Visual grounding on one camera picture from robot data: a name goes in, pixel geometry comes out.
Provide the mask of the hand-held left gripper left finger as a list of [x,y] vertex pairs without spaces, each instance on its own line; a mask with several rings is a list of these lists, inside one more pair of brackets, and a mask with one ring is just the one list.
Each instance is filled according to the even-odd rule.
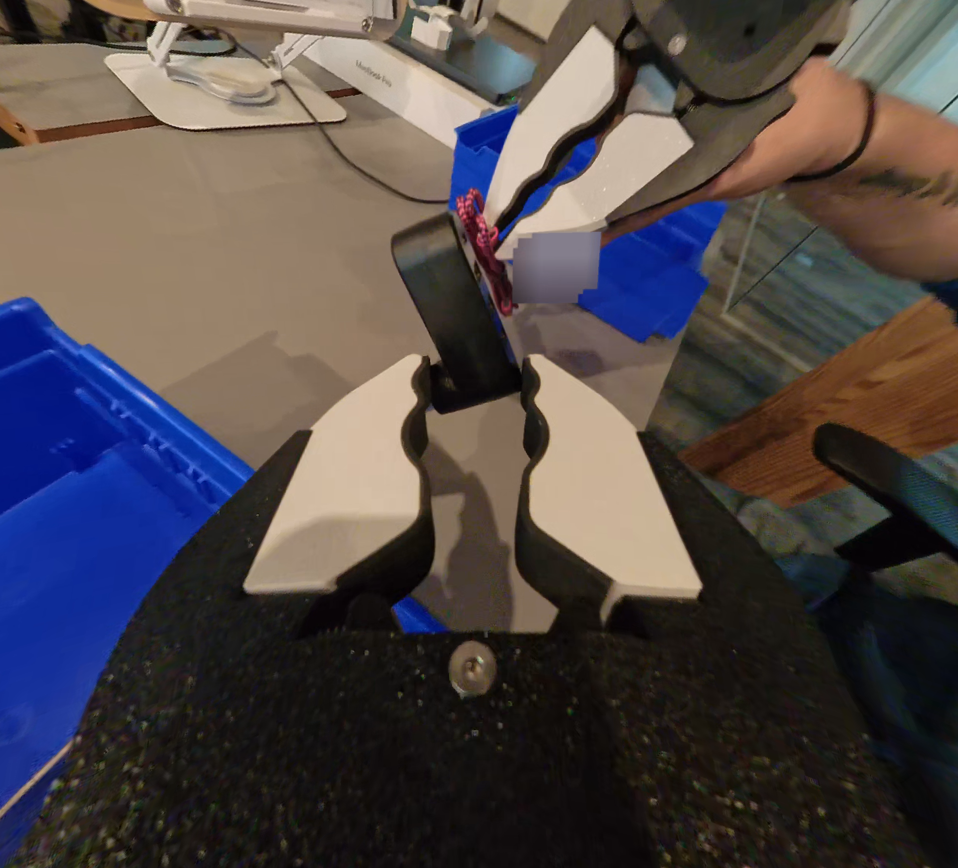
[[243,583],[251,596],[403,597],[435,553],[428,446],[430,361],[407,356],[308,432]]

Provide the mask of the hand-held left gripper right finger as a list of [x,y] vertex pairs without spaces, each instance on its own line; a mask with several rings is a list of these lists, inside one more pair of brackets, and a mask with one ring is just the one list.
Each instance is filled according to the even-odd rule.
[[525,359],[520,401],[523,580],[587,628],[622,628],[640,602],[696,603],[701,577],[635,426],[543,355]]

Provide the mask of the black power adapter block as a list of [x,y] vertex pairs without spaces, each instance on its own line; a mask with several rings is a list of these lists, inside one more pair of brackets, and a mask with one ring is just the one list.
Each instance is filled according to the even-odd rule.
[[438,356],[432,407],[445,415],[518,394],[520,366],[458,218],[444,212],[402,230],[391,252]]

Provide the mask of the white monitor stand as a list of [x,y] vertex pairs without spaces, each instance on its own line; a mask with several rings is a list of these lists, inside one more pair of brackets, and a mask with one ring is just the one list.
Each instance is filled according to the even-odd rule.
[[[241,0],[143,0],[159,21],[145,54],[106,57],[104,63],[160,123],[190,132],[333,124],[346,118],[340,103],[292,67],[320,36],[363,31],[354,7],[293,8]],[[269,58],[201,56],[175,46],[189,22],[215,28],[281,30]]]

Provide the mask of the white cardboard box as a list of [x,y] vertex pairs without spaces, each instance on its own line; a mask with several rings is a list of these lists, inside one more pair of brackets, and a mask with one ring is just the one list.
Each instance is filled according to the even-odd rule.
[[388,41],[319,37],[304,58],[449,148],[462,126],[506,108],[487,103]]

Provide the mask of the blue plastic bin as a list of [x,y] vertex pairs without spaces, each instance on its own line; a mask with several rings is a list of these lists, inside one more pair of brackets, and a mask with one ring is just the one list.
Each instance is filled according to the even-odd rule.
[[[517,106],[456,128],[449,208],[469,191],[488,192]],[[676,337],[688,324],[708,282],[702,272],[727,205],[693,204],[605,246],[598,286],[584,291],[578,307],[637,342]]]
[[36,302],[2,305],[2,866],[129,619],[252,474]]

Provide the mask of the white charger set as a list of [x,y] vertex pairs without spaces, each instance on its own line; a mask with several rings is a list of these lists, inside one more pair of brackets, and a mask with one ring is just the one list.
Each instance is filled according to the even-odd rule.
[[410,37],[434,51],[446,52],[453,42],[473,42],[485,34],[488,18],[483,16],[471,21],[462,12],[443,5],[425,5],[409,0],[412,12]]

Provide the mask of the thin black wrist band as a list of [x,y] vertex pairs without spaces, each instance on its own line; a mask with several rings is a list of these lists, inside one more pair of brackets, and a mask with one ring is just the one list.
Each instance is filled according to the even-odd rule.
[[845,156],[841,161],[832,165],[832,167],[813,173],[796,175],[788,180],[785,180],[784,182],[786,185],[793,186],[797,184],[833,179],[853,167],[859,161],[859,159],[864,156],[875,130],[878,114],[878,95],[872,85],[867,81],[857,80],[857,83],[860,85],[865,101],[865,119],[861,136],[855,149],[850,154]]

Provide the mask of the person's right hand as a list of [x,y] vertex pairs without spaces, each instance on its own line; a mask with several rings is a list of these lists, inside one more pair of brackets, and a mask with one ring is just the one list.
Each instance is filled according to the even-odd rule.
[[856,151],[872,100],[867,84],[813,57],[789,82],[794,102],[705,189],[707,201],[736,201],[796,177],[831,170]]

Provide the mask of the person's right forearm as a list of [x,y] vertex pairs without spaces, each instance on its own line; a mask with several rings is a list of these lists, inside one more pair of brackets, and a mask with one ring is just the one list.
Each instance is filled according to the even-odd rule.
[[864,156],[786,192],[870,267],[921,284],[956,279],[957,128],[927,108],[879,94]]

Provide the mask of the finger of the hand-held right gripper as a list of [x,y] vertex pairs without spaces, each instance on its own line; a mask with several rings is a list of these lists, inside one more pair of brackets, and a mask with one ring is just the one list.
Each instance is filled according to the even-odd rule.
[[634,56],[596,27],[589,28],[518,112],[485,198],[485,221],[508,230],[531,195],[588,139],[596,148],[626,113]]
[[497,249],[511,260],[521,239],[541,233],[593,232],[694,146],[672,117],[634,112],[609,132],[588,167],[559,184],[540,208],[520,217]]

